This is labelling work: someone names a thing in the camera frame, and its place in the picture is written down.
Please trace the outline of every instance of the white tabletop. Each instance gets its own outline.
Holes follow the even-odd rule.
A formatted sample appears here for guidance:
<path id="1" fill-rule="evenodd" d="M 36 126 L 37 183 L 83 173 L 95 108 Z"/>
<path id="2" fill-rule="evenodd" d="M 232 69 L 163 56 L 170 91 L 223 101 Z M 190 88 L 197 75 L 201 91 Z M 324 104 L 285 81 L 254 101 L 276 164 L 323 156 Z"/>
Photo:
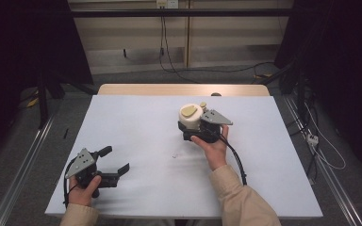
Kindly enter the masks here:
<path id="1" fill-rule="evenodd" d="M 83 148 L 112 146 L 97 162 L 102 172 L 130 171 L 118 187 L 100 188 L 93 206 L 108 218 L 219 218 L 204 153 L 182 138 L 182 105 L 207 102 L 231 120 L 229 142 L 254 188 L 280 218 L 316 218 L 322 212 L 272 97 L 94 96 L 68 162 Z M 231 152 L 227 161 L 239 172 Z M 62 216 L 63 174 L 46 209 Z"/>

